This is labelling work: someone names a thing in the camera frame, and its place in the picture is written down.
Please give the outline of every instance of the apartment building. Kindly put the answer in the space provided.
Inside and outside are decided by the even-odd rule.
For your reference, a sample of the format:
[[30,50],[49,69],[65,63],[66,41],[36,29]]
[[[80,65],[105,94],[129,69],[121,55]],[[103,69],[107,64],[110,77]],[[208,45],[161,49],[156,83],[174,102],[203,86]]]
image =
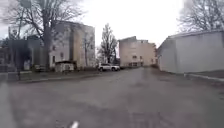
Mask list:
[[71,68],[95,67],[95,28],[57,21],[50,45],[50,67],[70,63]]
[[119,40],[121,66],[150,66],[156,64],[156,45],[136,36]]

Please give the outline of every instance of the curb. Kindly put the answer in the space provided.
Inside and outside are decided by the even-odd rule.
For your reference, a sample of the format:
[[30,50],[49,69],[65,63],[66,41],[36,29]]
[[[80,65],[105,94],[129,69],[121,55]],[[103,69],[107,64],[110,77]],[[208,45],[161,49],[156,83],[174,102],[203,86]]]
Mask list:
[[206,79],[206,80],[211,80],[211,81],[216,81],[216,82],[223,82],[224,79],[222,78],[216,78],[216,77],[209,77],[209,76],[202,76],[202,75],[195,75],[195,74],[184,74],[184,76],[190,76],[190,77],[196,77],[196,78],[201,78],[201,79]]
[[91,74],[91,75],[85,75],[85,76],[79,76],[79,77],[58,77],[58,78],[46,78],[46,79],[38,79],[38,80],[24,80],[19,81],[19,83],[39,83],[39,82],[46,82],[46,81],[60,81],[60,80],[75,80],[75,79],[81,79],[81,78],[88,78],[88,77],[94,77],[99,76],[100,74]]

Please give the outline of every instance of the road marking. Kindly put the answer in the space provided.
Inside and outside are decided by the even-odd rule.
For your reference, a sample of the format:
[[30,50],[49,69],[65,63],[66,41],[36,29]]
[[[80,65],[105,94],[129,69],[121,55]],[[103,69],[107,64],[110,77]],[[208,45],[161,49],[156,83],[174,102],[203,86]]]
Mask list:
[[78,121],[74,121],[71,128],[78,128],[79,126],[79,122]]

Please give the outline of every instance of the white building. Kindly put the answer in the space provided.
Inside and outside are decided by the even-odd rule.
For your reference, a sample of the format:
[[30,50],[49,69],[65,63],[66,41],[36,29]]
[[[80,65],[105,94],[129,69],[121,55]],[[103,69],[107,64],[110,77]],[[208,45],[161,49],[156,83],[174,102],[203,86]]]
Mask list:
[[173,73],[224,69],[224,32],[201,31],[169,36],[158,48],[160,70]]
[[95,29],[91,26],[57,21],[50,45],[50,67],[71,62],[76,68],[95,67]]

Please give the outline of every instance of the white car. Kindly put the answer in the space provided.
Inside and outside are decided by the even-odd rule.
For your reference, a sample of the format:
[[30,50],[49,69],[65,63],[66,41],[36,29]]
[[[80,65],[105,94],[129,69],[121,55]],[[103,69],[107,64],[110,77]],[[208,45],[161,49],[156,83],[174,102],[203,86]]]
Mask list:
[[105,71],[105,70],[111,70],[111,71],[118,71],[120,70],[120,66],[112,65],[112,64],[99,64],[98,69],[100,71]]

